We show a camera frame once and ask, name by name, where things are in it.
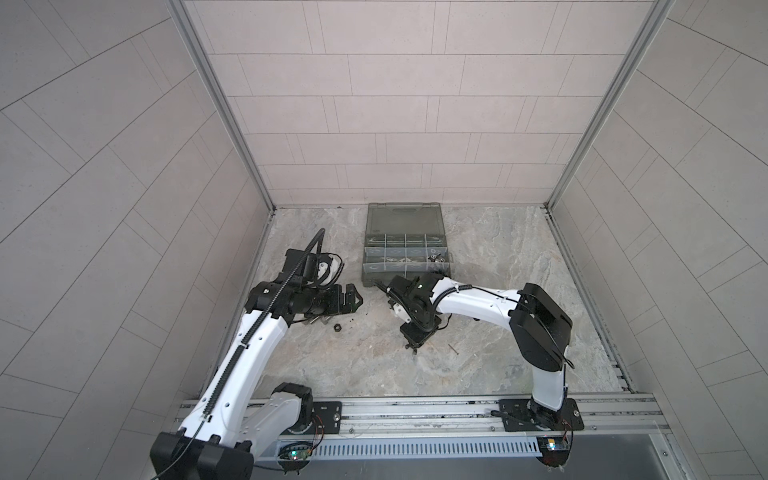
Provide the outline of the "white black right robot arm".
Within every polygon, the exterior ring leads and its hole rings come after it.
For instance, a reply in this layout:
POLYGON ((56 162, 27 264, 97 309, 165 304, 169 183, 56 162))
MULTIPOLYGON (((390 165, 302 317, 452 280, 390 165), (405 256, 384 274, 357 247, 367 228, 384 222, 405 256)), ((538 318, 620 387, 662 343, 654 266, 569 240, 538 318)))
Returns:
POLYGON ((438 273, 409 280, 395 276, 388 284, 375 282, 388 298, 400 332, 416 352, 435 333, 447 328, 454 315, 485 321, 510 332, 523 359, 532 367, 533 389, 523 417, 510 417, 553 430, 563 419, 568 385, 566 369, 573 321, 539 285, 500 290, 460 283, 438 273))

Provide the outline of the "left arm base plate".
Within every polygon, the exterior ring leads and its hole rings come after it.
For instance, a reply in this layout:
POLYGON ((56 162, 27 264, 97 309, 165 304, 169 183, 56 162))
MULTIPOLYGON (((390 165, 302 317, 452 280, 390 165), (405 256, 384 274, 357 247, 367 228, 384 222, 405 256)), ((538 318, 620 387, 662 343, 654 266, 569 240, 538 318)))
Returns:
POLYGON ((338 434, 341 429, 342 408, 340 401, 315 401, 311 422, 299 431, 299 435, 319 432, 320 427, 324 428, 326 434, 338 434))

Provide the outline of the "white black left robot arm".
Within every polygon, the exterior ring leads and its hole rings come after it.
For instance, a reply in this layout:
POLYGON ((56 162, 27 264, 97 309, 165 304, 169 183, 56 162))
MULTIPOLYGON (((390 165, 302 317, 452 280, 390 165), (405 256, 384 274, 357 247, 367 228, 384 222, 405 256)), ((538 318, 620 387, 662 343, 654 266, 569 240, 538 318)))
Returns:
POLYGON ((289 249, 281 272, 253 287, 237 333, 202 398, 174 433, 150 450, 158 479, 248 479, 257 457, 286 430, 316 426, 310 388, 285 382, 255 413, 255 387, 293 324, 355 312, 363 303, 352 284, 338 283, 343 259, 318 245, 289 249))

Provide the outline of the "grey compartment organizer box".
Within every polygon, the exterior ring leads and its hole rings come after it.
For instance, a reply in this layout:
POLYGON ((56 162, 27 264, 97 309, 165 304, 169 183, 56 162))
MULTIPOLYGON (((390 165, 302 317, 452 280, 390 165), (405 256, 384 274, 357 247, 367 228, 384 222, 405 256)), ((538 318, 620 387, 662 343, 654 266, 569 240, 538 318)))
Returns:
POLYGON ((362 283, 373 287, 396 276, 413 279, 423 273, 451 274, 451 255, 438 203, 371 203, 368 205, 362 283), (445 253, 447 264, 428 261, 445 253))

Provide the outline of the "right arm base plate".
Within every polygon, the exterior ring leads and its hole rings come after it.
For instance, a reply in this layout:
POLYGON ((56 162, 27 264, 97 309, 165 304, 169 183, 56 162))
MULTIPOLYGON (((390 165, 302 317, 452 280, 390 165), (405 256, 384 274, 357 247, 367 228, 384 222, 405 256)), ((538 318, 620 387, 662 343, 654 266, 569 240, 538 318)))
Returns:
POLYGON ((566 398, 558 411, 549 410, 532 399, 502 399, 490 414, 502 420, 506 432, 565 432, 585 428, 578 405, 572 398, 566 398))

